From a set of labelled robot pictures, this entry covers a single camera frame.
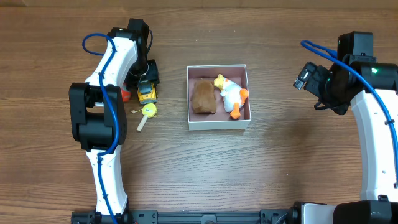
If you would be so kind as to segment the yellow toy excavator truck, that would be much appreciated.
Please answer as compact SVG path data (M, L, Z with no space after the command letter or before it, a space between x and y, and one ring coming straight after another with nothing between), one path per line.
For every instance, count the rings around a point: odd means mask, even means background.
M137 95L142 105L157 103L157 92L155 84L152 82L139 82L137 86Z

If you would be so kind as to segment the red grey toy ball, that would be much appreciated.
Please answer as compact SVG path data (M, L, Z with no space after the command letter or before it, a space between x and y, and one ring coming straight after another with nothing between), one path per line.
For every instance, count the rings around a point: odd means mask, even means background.
M121 96L122 96L124 103L127 103L131 98L131 92L127 89L127 86L125 83L123 83L123 85L121 87Z

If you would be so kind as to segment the brown plush bear toy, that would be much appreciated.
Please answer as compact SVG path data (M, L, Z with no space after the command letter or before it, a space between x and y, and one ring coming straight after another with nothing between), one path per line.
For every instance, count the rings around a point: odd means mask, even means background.
M191 97L191 101L194 113L216 113L217 104L213 82L204 79L197 80L194 84L193 96Z

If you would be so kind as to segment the white plush duck toy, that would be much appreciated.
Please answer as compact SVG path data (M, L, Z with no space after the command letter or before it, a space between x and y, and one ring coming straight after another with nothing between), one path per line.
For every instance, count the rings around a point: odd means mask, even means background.
M214 86L220 90L225 111L233 119L238 119L241 116L240 108L244 106L249 96L248 90L242 88L231 79L224 77L222 74L219 74L214 79Z

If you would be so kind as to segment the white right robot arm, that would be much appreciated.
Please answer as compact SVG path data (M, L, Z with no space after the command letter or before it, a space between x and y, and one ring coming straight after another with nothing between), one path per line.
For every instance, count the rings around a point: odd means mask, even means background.
M296 202L284 223L397 223L397 65L374 56L370 32L338 38L336 50L302 40L302 47L331 61L306 63L293 86L318 98L316 110L352 110L362 160L360 200L326 205Z

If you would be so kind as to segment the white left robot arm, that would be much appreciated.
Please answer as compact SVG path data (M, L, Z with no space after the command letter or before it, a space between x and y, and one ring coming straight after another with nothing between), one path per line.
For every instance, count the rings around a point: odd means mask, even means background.
M114 27L107 34L106 51L83 83L69 88L72 135L85 151L93 170L96 207L73 212L72 223L156 223L157 212L135 212L123 186L121 146L127 135L124 102L137 91L144 114L139 127L157 115L156 86L159 72L148 59L153 33L142 19L131 18L126 28Z

